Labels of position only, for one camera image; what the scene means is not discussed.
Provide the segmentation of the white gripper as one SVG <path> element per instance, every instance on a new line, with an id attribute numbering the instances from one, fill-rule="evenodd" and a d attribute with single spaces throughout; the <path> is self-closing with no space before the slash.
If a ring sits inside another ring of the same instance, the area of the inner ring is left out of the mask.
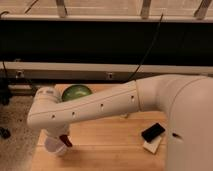
<path id="1" fill-rule="evenodd" d="M 58 138 L 61 135 L 68 135 L 69 134 L 69 126 L 67 124 L 50 126 L 50 127 L 46 127 L 44 129 L 44 131 L 45 131 L 45 134 L 47 136 Z"/>

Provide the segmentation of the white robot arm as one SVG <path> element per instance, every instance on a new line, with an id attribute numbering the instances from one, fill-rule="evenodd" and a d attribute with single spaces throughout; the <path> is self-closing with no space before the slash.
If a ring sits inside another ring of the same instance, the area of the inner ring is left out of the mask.
<path id="1" fill-rule="evenodd" d="M 138 111 L 167 116 L 165 171 L 213 171 L 213 77 L 142 78 L 67 102 L 57 89 L 43 87 L 34 97 L 27 124 L 57 138 L 68 133 L 71 123 Z"/>

